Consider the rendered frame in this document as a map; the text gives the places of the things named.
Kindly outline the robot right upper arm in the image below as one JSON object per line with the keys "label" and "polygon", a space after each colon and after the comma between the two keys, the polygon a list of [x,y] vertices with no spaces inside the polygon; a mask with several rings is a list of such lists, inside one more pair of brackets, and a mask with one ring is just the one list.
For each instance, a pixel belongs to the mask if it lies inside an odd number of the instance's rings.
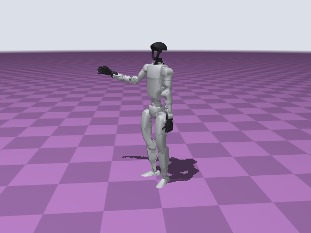
{"label": "robot right upper arm", "polygon": [[133,76],[131,79],[132,84],[138,84],[147,74],[147,66],[149,64],[145,64],[143,69],[139,72],[138,76]]}

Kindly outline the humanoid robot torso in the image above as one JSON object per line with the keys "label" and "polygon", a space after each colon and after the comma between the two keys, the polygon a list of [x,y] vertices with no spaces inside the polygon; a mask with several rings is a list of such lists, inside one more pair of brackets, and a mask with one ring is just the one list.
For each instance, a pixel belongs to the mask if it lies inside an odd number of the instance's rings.
{"label": "humanoid robot torso", "polygon": [[153,65],[154,63],[151,63],[147,66],[146,77],[147,94],[149,97],[154,98],[150,99],[150,101],[152,101],[152,105],[149,105],[149,115],[152,118],[156,119],[156,117],[158,116],[158,112],[165,111],[164,106],[161,105],[161,100],[158,98],[162,98],[161,93],[165,90],[162,67],[168,66],[161,62],[158,62],[159,65]]}

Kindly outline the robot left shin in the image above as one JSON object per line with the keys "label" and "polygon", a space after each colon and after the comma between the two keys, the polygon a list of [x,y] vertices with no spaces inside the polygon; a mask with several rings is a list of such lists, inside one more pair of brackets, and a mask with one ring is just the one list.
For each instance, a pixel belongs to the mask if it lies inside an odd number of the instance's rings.
{"label": "robot left shin", "polygon": [[159,152],[158,154],[158,160],[159,160],[159,166],[161,169],[161,175],[162,178],[165,180],[167,180],[167,176],[168,176],[168,165],[169,165],[169,148],[166,147],[165,149],[165,153],[162,154],[162,152]]}

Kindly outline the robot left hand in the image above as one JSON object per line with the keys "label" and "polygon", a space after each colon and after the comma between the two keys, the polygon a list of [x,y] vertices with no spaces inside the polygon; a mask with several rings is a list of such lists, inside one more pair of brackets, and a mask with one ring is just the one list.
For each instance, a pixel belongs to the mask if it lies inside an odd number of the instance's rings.
{"label": "robot left hand", "polygon": [[168,132],[173,130],[173,122],[172,122],[172,120],[173,120],[173,118],[172,119],[168,119],[168,115],[166,114],[166,123],[165,123],[165,126],[162,128],[162,130],[164,128],[166,128],[165,129],[165,133],[166,132],[168,133]]}

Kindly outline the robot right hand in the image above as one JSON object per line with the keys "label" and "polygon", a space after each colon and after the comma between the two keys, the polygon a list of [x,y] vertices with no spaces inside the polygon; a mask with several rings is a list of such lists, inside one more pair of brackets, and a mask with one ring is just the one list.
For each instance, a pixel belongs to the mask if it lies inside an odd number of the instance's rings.
{"label": "robot right hand", "polygon": [[97,70],[98,74],[111,75],[111,77],[113,77],[113,74],[118,75],[117,72],[111,71],[107,66],[99,67]]}

